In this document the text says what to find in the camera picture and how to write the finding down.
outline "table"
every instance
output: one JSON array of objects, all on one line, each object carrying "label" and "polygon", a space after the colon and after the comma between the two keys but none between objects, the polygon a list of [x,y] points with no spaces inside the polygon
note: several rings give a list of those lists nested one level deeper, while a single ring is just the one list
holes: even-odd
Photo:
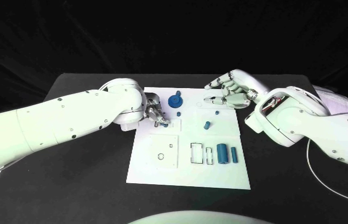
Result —
[{"label": "table", "polygon": [[[203,88],[218,75],[63,74],[44,100],[98,89],[113,78],[142,87]],[[256,75],[270,88],[313,92],[305,76]],[[241,214],[273,223],[341,223],[348,200],[315,180],[305,159],[306,139],[290,148],[243,123],[251,108],[237,110],[251,190],[126,184],[135,131],[118,125],[47,148],[0,173],[1,223],[128,223],[175,210]],[[322,181],[348,194],[348,166],[312,144],[312,168]]]}]

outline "white board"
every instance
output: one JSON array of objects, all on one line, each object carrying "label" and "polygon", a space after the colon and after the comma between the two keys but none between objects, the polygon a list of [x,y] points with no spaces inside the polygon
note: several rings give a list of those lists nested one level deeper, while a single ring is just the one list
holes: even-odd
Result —
[{"label": "white board", "polygon": [[[162,112],[172,124],[154,127],[148,119],[139,122],[126,183],[250,189],[236,111],[203,101],[205,97],[220,96],[221,90],[145,88],[144,91],[158,94]],[[171,108],[167,100],[177,91],[181,92],[184,103],[178,108]],[[205,121],[211,122],[207,130]],[[191,143],[203,144],[203,164],[191,163]],[[228,164],[224,165],[217,163],[216,145],[220,143],[227,145]],[[211,165],[207,164],[207,147],[211,148]],[[237,151],[237,164],[231,162],[231,147]],[[155,159],[164,151],[167,154],[162,160]]]}]

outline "black curtain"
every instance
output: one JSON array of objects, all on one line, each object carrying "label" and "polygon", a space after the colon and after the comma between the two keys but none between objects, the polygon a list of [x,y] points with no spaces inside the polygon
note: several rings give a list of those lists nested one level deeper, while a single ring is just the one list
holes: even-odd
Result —
[{"label": "black curtain", "polygon": [[345,89],[348,0],[1,0],[0,110],[73,73],[303,74]]}]

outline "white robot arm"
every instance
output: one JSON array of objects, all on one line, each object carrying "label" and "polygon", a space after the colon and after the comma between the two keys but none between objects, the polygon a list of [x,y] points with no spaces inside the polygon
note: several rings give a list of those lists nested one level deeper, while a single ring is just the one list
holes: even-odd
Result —
[{"label": "white robot arm", "polygon": [[254,111],[244,123],[257,133],[263,131],[286,147],[309,137],[326,155],[348,164],[348,113],[331,115],[320,99],[297,87],[270,91],[239,69],[217,78],[205,89],[218,85],[224,96],[207,98],[205,102],[244,108],[254,101]]},{"label": "white robot arm", "polygon": [[99,90],[59,97],[0,114],[0,166],[33,152],[100,130],[109,124],[167,124],[157,94],[144,93],[132,79],[115,79]]}]

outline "small blue cylinder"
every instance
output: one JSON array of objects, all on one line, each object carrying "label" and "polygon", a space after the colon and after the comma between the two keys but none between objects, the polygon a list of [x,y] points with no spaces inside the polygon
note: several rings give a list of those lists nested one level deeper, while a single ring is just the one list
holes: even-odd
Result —
[{"label": "small blue cylinder", "polygon": [[237,152],[236,152],[236,147],[231,147],[230,148],[230,151],[231,151],[231,161],[234,163],[237,163]]},{"label": "small blue cylinder", "polygon": [[210,127],[210,122],[205,122],[204,129],[207,130]]},{"label": "small blue cylinder", "polygon": [[227,146],[224,143],[216,145],[217,149],[217,160],[220,164],[228,163]]}]

